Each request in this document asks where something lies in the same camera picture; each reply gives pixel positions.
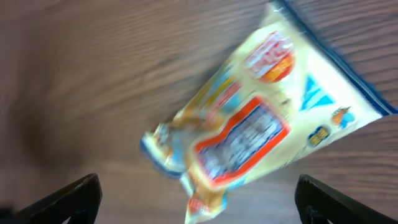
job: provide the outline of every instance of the plastic bag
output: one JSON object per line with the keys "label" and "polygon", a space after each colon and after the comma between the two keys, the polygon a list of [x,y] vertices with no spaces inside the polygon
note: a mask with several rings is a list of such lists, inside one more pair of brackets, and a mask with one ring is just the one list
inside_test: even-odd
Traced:
{"label": "plastic bag", "polygon": [[142,150],[190,196],[185,223],[214,218],[231,190],[397,111],[285,1]]}

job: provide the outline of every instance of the wooden surface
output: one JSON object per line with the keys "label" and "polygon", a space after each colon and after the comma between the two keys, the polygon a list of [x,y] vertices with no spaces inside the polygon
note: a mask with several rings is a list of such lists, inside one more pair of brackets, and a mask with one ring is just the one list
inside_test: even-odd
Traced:
{"label": "wooden surface", "polygon": [[[97,223],[182,223],[185,192],[139,139],[256,29],[265,1],[0,1],[0,202],[22,208],[96,172]],[[295,3],[398,106],[398,1]],[[370,124],[234,191],[209,223],[299,223],[301,173],[398,219],[397,136],[397,117]]]}

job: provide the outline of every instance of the brown wooden surface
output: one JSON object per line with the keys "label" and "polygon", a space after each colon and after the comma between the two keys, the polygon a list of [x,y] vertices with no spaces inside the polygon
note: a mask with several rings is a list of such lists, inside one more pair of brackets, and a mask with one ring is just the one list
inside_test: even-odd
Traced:
{"label": "brown wooden surface", "polygon": [[[97,223],[182,223],[185,192],[139,139],[257,27],[265,1],[0,1],[0,202],[22,208],[97,172]],[[398,106],[398,1],[295,3]],[[300,173],[398,219],[397,135],[396,117],[370,124],[234,191],[209,223],[299,223]]]}

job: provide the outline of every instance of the plastic packaging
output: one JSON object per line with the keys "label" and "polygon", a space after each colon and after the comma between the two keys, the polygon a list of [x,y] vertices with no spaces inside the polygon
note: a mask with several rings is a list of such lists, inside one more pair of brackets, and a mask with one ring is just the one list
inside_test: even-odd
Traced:
{"label": "plastic packaging", "polygon": [[145,133],[142,150],[190,196],[185,223],[214,218],[231,190],[397,111],[285,1],[197,95]]}

